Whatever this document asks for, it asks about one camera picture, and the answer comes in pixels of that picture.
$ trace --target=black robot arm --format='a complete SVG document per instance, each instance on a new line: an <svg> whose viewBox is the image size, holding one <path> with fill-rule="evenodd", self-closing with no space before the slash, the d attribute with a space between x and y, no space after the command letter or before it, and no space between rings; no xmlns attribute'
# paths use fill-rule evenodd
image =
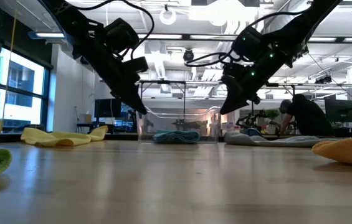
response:
<svg viewBox="0 0 352 224"><path fill-rule="evenodd" d="M38 0L50 13L68 43L73 45L74 59L82 57L110 87L111 94L128 106L146 114L138 95L138 72L148 65L144 57L122 62L120 53L135 49L139 44L137 33L122 19L104 27L87 19L77 8L64 0Z"/></svg>
<svg viewBox="0 0 352 224"><path fill-rule="evenodd" d="M314 0L312 5L282 29L261 34L252 27L244 29L232 43L234 51L252 65L225 63L222 81L227 85L228 96L221 108L227 114L243 106L247 100L260 103L257 91L283 64L292 68L292 63L308 53L307 42L322 20L342 0Z"/></svg>

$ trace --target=computer monitor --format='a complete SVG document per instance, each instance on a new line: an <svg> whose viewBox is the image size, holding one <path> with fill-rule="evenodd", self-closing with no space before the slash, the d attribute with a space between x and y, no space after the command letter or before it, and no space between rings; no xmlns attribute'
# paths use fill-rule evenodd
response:
<svg viewBox="0 0 352 224"><path fill-rule="evenodd" d="M96 118L118 118L121 116L121 101L118 99L95 100Z"/></svg>
<svg viewBox="0 0 352 224"><path fill-rule="evenodd" d="M325 100L325 110L330 122L352 122L352 100Z"/></svg>

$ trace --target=wooden table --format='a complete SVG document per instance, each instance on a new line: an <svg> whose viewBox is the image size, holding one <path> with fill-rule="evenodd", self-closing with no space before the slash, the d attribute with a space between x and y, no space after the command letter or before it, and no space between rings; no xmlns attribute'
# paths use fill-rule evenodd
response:
<svg viewBox="0 0 352 224"><path fill-rule="evenodd" d="M0 145L0 223L352 223L352 166L310 149Z"/></svg>

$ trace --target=yellow cloth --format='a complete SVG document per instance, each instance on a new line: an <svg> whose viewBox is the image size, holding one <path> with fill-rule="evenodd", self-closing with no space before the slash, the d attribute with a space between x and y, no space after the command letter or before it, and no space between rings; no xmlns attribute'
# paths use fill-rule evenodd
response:
<svg viewBox="0 0 352 224"><path fill-rule="evenodd" d="M328 159L352 164L352 139L320 142L313 146L313 152Z"/></svg>
<svg viewBox="0 0 352 224"><path fill-rule="evenodd" d="M78 146L92 141L101 141L108 132L108 126L94 129L90 134L78 133L46 133L35 128L25 128L21 140L26 144L54 147L54 146Z"/></svg>

